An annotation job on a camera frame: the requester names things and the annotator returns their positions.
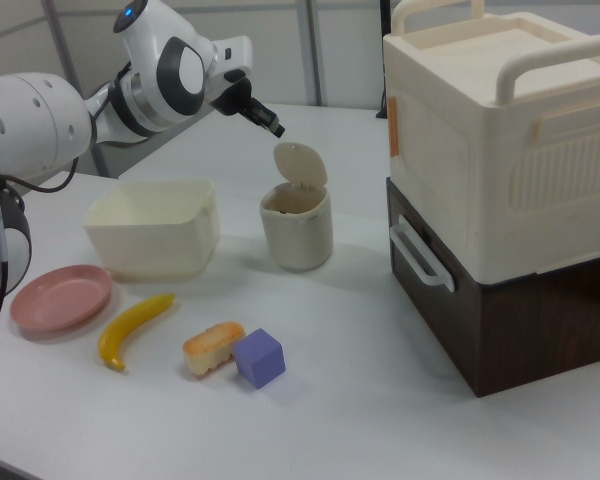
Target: purple cube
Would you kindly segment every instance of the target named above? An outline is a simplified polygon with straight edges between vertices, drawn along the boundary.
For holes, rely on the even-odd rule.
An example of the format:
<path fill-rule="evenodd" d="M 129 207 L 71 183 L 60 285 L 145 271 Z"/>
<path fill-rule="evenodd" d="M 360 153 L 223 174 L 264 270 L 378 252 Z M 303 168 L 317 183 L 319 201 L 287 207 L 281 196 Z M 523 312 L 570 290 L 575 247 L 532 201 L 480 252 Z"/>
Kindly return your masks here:
<path fill-rule="evenodd" d="M 282 345 L 261 328 L 233 344 L 233 358 L 238 372 L 256 388 L 285 370 Z"/>

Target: bread roll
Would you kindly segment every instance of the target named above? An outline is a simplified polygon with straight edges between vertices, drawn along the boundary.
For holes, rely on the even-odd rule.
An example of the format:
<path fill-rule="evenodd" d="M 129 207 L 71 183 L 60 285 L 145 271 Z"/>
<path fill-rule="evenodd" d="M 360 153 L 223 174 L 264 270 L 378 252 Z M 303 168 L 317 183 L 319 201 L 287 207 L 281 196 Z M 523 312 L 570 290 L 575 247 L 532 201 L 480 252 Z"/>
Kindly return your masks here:
<path fill-rule="evenodd" d="M 237 322 L 224 322 L 191 337 L 182 345 L 184 360 L 194 375 L 204 375 L 231 357 L 231 347 L 244 337 Z"/>

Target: dark brown drawer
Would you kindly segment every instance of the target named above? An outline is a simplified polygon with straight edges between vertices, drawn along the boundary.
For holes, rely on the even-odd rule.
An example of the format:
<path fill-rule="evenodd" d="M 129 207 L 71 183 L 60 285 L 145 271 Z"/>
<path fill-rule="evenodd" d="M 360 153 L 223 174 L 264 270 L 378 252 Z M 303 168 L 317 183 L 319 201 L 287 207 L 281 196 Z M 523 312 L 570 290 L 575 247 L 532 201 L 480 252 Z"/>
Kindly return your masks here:
<path fill-rule="evenodd" d="M 422 271 L 392 241 L 393 272 L 477 396 L 600 361 L 600 259 L 481 285 L 390 179 L 387 196 L 389 226 L 403 217 L 448 271 L 453 288 L 422 280 L 442 282 L 401 233 L 400 248 Z"/>

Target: toy banana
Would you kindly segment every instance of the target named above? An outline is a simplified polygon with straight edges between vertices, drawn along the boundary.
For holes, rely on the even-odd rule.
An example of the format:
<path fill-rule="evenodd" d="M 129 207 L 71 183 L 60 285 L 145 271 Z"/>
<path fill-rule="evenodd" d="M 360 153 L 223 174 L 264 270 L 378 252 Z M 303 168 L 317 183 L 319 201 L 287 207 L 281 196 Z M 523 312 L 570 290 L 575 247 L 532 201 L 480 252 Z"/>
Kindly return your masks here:
<path fill-rule="evenodd" d="M 175 295 L 156 295 L 125 310 L 104 329 L 100 335 L 98 350 L 100 358 L 112 370 L 124 370 L 120 357 L 120 344 L 134 329 L 148 322 L 171 306 Z"/>

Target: pink plate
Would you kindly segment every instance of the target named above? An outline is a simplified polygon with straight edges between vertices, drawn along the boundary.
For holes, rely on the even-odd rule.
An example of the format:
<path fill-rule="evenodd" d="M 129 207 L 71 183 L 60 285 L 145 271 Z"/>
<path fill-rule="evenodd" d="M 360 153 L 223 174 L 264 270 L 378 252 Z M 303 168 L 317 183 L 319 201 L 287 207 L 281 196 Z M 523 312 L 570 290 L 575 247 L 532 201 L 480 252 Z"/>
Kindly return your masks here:
<path fill-rule="evenodd" d="M 73 265 L 45 273 L 11 302 L 11 318 L 27 330 L 52 332 L 95 315 L 109 300 L 111 277 L 100 267 Z"/>

